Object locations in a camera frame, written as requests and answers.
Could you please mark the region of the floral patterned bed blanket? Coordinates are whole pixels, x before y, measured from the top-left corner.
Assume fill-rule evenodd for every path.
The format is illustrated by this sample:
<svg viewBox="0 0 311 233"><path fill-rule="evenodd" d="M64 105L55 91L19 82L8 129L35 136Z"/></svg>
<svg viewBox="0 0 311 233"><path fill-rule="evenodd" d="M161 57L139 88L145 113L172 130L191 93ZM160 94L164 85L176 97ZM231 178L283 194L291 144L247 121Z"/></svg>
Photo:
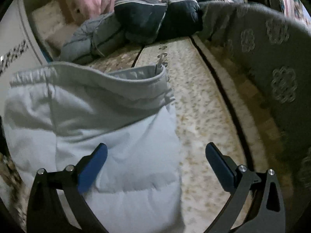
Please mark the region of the floral patterned bed blanket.
<svg viewBox="0 0 311 233"><path fill-rule="evenodd" d="M148 47L137 67L153 65L157 46ZM169 44L167 73L174 95L176 135L180 142L181 212L183 232L198 232L211 223L228 198L204 156L207 142L242 162L242 149L211 74L189 40ZM15 202L18 223L26 227L30 186L22 180Z"/></svg>

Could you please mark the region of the white louvered wardrobe door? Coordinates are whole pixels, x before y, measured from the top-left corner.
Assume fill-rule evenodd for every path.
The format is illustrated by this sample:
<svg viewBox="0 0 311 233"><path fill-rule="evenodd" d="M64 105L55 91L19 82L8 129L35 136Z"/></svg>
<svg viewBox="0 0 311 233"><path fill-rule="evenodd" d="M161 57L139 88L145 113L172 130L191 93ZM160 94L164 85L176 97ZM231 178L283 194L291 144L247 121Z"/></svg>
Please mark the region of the white louvered wardrobe door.
<svg viewBox="0 0 311 233"><path fill-rule="evenodd" d="M1 20L1 115L11 76L46 65L21 0L13 0Z"/></svg>

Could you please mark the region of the beige pillow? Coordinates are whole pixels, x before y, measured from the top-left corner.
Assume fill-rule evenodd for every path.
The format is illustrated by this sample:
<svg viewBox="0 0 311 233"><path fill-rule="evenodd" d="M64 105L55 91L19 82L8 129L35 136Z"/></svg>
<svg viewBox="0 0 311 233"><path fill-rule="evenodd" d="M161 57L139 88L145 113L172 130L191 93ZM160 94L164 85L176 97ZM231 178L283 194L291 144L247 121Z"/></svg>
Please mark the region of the beige pillow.
<svg viewBox="0 0 311 233"><path fill-rule="evenodd" d="M66 24L62 26L59 30L56 30L55 33L51 34L45 41L52 48L55 56L59 56L61 52L62 46L65 44L66 41L71 39L74 32L79 27L76 24Z"/></svg>

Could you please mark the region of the grey blue folded quilt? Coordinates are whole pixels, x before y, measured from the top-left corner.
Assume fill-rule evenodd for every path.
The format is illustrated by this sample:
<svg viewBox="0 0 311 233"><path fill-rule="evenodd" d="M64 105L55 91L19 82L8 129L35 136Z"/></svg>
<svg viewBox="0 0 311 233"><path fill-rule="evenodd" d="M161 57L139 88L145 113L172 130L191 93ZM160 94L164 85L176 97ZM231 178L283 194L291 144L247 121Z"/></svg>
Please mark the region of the grey blue folded quilt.
<svg viewBox="0 0 311 233"><path fill-rule="evenodd" d="M87 65L124 47L139 48L145 44L127 39L115 13L110 12L83 22L61 47L59 60Z"/></svg>

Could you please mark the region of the dark navy folded quilt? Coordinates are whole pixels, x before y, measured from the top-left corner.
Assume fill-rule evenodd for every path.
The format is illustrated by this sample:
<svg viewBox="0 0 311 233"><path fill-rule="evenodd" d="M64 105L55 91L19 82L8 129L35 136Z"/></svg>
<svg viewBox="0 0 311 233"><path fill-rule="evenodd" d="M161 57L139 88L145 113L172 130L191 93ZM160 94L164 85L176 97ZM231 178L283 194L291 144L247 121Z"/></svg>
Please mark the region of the dark navy folded quilt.
<svg viewBox="0 0 311 233"><path fill-rule="evenodd" d="M209 1L116 0L114 14L128 41L147 45L201 31L200 4Z"/></svg>

